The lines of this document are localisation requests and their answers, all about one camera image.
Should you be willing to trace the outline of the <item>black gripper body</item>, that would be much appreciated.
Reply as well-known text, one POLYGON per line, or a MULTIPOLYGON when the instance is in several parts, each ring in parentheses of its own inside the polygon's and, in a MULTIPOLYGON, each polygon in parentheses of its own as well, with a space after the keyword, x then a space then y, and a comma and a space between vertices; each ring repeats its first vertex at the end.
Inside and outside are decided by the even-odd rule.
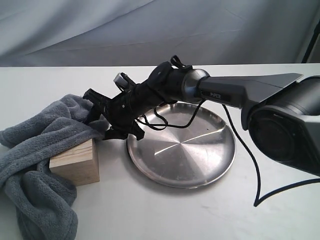
POLYGON ((104 109, 104 116, 110 126, 125 125, 162 103, 163 98, 143 82, 110 99, 104 109))

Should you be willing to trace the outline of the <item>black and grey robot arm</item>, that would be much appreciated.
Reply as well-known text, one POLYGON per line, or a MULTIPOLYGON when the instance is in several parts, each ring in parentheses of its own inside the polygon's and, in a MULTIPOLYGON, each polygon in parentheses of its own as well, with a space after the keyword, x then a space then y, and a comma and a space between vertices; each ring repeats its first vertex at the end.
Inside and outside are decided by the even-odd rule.
POLYGON ((125 73, 114 80, 121 93, 113 98, 92 89, 86 122, 104 116, 111 125, 105 139, 138 140, 144 131, 136 119, 148 111, 177 102, 212 101, 241 111, 241 126, 268 158, 313 174, 320 173, 320 78, 299 73, 259 76, 210 76, 184 65, 177 56, 158 65, 142 83, 125 73))

